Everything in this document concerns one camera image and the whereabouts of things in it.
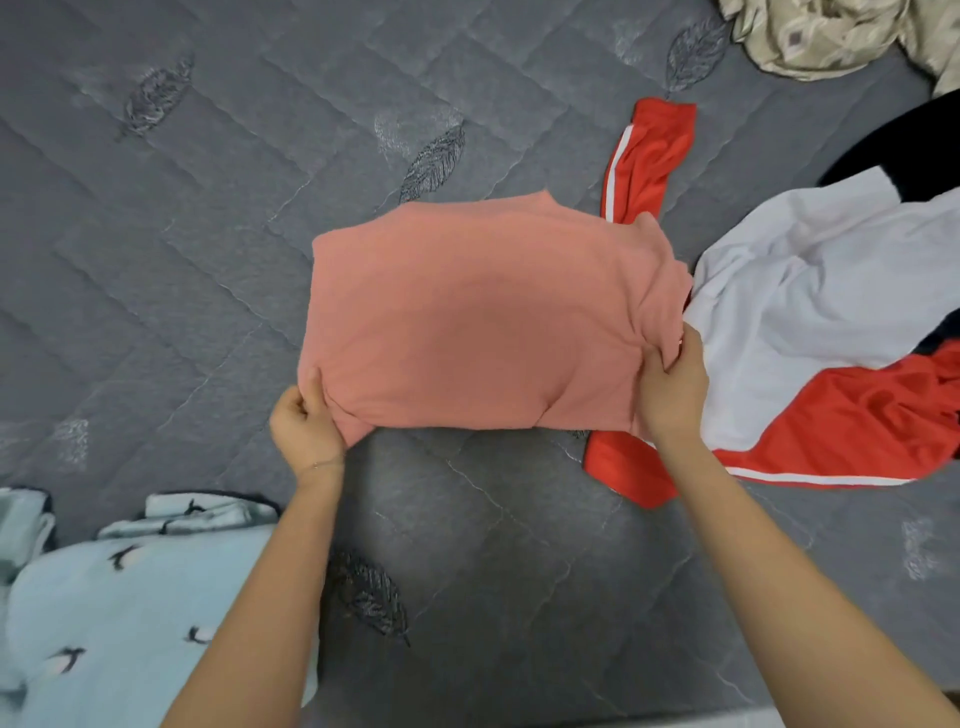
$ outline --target person's left hand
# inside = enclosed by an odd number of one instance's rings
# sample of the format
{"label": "person's left hand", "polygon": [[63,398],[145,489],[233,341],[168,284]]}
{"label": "person's left hand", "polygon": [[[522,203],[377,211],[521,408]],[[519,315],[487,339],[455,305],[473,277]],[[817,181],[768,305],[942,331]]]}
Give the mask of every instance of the person's left hand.
{"label": "person's left hand", "polygon": [[342,468],[347,450],[326,408],[319,369],[310,372],[304,389],[301,392],[297,385],[287,389],[270,416],[274,443],[298,480],[321,465]]}

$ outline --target folded pink garment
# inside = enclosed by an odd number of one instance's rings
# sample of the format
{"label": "folded pink garment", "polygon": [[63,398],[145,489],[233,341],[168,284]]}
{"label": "folded pink garment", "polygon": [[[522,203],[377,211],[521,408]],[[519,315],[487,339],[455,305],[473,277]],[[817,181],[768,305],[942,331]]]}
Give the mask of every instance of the folded pink garment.
{"label": "folded pink garment", "polygon": [[641,346],[678,353],[690,290],[648,213],[632,225],[547,192],[408,203],[313,241],[300,356],[348,446],[375,426],[623,430]]}

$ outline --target hand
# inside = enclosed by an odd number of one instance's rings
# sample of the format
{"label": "hand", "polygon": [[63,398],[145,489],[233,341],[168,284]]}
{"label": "hand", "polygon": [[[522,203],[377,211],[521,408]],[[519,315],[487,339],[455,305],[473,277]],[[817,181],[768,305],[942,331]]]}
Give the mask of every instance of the hand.
{"label": "hand", "polygon": [[310,372],[303,392],[294,385],[280,395],[270,416],[270,432],[297,480],[320,466],[344,466],[344,438],[326,408],[317,368]]}
{"label": "hand", "polygon": [[660,350],[643,350],[643,369],[636,380],[636,413],[647,426],[654,445],[678,438],[700,440],[709,377],[704,366],[704,342],[700,332],[684,324],[680,356],[663,369]]}

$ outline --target black garment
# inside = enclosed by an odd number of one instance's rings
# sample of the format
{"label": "black garment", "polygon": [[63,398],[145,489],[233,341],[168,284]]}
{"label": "black garment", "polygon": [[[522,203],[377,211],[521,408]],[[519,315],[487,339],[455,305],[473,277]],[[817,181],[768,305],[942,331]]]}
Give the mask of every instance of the black garment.
{"label": "black garment", "polygon": [[[834,162],[819,186],[876,166],[906,203],[925,203],[960,186],[960,90],[916,107],[865,136]],[[930,356],[948,339],[960,339],[960,308],[913,351]]]}

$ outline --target white stripe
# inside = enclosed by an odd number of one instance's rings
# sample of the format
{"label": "white stripe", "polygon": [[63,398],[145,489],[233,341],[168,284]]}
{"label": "white stripe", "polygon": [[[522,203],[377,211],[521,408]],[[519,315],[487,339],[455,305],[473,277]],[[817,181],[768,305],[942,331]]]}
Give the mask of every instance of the white stripe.
{"label": "white stripe", "polygon": [[610,164],[610,174],[607,175],[607,208],[603,211],[603,213],[604,218],[606,218],[608,223],[613,222],[613,199],[616,189],[616,165],[620,161],[620,158],[623,157],[623,153],[627,151],[627,144],[630,143],[630,133],[633,130],[633,124],[630,124],[626,129],[623,130],[623,136],[620,137],[620,143],[616,147],[616,152],[613,153],[613,161]]}
{"label": "white stripe", "polygon": [[731,475],[765,480],[769,483],[809,483],[810,485],[903,485],[913,478],[878,477],[874,475],[803,475],[798,473],[761,473],[746,468],[727,468]]}

